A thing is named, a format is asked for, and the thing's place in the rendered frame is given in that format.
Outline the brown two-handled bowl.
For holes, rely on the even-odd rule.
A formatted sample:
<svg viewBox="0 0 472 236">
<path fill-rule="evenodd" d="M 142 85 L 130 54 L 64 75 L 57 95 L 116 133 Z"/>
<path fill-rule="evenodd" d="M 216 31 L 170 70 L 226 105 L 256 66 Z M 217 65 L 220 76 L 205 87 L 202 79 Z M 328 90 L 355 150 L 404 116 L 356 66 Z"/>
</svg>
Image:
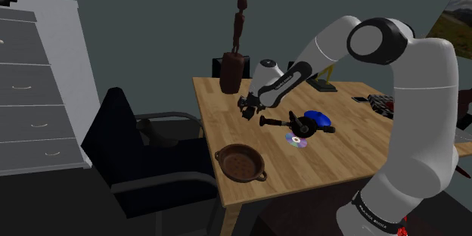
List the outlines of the brown two-handled bowl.
<svg viewBox="0 0 472 236">
<path fill-rule="evenodd" d="M 222 172 L 234 182 L 264 182 L 267 179 L 262 155 L 245 144 L 229 144 L 214 155 Z"/>
</svg>

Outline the white chest of drawers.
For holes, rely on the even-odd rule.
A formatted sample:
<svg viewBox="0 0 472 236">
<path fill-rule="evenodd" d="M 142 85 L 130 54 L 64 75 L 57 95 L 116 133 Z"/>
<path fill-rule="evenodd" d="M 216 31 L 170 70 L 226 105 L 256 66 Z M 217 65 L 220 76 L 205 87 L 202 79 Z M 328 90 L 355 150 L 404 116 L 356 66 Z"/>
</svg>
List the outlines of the white chest of drawers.
<svg viewBox="0 0 472 236">
<path fill-rule="evenodd" d="M 77 2 L 0 6 L 0 176 L 91 167 L 99 107 Z"/>
</svg>

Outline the landscape wall picture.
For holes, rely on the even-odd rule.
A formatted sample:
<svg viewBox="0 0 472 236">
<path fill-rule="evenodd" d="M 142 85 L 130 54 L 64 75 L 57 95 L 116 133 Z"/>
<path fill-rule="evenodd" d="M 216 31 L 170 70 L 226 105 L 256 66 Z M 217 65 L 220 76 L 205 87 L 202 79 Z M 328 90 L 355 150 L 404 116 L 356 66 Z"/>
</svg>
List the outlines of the landscape wall picture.
<svg viewBox="0 0 472 236">
<path fill-rule="evenodd" d="M 472 60 L 472 0 L 449 0 L 427 38 L 446 39 L 459 57 Z"/>
</svg>

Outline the shiny compact disc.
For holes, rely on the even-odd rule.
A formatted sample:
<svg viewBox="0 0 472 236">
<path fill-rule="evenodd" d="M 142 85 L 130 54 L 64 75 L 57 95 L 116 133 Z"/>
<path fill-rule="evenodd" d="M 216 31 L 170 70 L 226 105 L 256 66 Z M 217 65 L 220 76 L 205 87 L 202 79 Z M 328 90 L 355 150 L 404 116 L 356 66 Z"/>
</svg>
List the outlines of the shiny compact disc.
<svg viewBox="0 0 472 236">
<path fill-rule="evenodd" d="M 305 138 L 300 138 L 295 136 L 292 132 L 289 132 L 285 135 L 285 139 L 288 144 L 296 148 L 305 148 L 307 146 L 307 140 Z"/>
</svg>

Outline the wooden table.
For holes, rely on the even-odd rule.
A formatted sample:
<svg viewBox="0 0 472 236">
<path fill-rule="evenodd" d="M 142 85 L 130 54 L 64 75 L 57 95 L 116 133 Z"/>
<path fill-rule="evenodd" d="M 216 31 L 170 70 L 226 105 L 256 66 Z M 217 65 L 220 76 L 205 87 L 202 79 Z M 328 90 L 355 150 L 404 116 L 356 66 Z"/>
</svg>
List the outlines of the wooden table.
<svg viewBox="0 0 472 236">
<path fill-rule="evenodd" d="M 262 113 L 286 120 L 289 111 L 318 110 L 331 119 L 336 132 L 316 132 L 305 148 L 289 145 L 288 128 L 260 126 L 259 116 L 241 116 L 238 95 L 222 93 L 217 78 L 194 77 L 206 140 L 211 154 L 228 144 L 246 144 L 265 162 L 264 182 L 237 183 L 224 175 L 217 160 L 213 168 L 225 209 L 217 236 L 249 236 L 257 210 L 273 197 L 370 177 L 387 159 L 392 120 L 375 113 L 355 96 L 374 94 L 363 82 L 335 82 L 336 92 L 317 92 L 309 84 L 297 86 L 275 109 Z"/>
</svg>

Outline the brown wooden figure statue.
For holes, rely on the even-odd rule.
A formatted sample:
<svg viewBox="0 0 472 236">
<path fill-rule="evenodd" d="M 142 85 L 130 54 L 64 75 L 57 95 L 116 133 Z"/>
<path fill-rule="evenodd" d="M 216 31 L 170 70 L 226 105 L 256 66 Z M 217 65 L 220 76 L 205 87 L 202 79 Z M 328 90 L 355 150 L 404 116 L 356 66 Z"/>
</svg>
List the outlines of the brown wooden figure statue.
<svg viewBox="0 0 472 236">
<path fill-rule="evenodd" d="M 234 15 L 232 48 L 230 52 L 223 54 L 219 82 L 221 91 L 229 95 L 239 92 L 244 70 L 244 57 L 239 53 L 239 48 L 247 0 L 238 0 L 237 8 L 238 12 Z"/>
</svg>

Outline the yellow figure on black base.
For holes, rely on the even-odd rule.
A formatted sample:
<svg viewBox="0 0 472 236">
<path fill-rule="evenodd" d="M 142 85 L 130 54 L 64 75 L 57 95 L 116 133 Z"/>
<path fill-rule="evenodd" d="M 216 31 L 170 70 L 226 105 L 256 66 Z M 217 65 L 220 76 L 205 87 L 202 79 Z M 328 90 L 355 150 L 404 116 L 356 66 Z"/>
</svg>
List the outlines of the yellow figure on black base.
<svg viewBox="0 0 472 236">
<path fill-rule="evenodd" d="M 308 78 L 306 82 L 319 92 L 336 92 L 336 87 L 329 82 L 333 68 L 334 65 L 332 64 L 321 72 Z"/>
</svg>

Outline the black and red patterned box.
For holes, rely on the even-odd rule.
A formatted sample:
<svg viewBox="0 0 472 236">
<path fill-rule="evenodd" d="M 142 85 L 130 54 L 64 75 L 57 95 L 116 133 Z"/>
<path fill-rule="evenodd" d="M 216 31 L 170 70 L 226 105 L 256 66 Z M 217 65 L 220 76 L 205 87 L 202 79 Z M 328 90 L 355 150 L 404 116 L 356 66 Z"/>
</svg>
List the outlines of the black and red patterned box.
<svg viewBox="0 0 472 236">
<path fill-rule="evenodd" d="M 389 119 L 393 119 L 393 105 L 394 98 L 390 95 L 369 95 L 368 102 L 371 105 L 371 109 L 379 113 L 381 116 L 385 116 Z"/>
</svg>

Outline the black hand drill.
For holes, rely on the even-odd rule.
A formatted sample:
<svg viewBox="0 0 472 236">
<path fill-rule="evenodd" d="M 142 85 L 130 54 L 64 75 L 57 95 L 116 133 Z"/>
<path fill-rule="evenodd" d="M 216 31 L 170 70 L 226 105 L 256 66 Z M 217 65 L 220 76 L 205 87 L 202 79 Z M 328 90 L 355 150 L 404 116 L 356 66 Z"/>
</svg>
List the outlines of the black hand drill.
<svg viewBox="0 0 472 236">
<path fill-rule="evenodd" d="M 274 120 L 265 118 L 263 115 L 259 118 L 259 125 L 287 126 L 298 138 L 309 138 L 318 130 L 326 133 L 335 133 L 333 126 L 320 126 L 314 119 L 306 116 L 296 116 L 292 111 L 289 112 L 289 121 Z"/>
</svg>

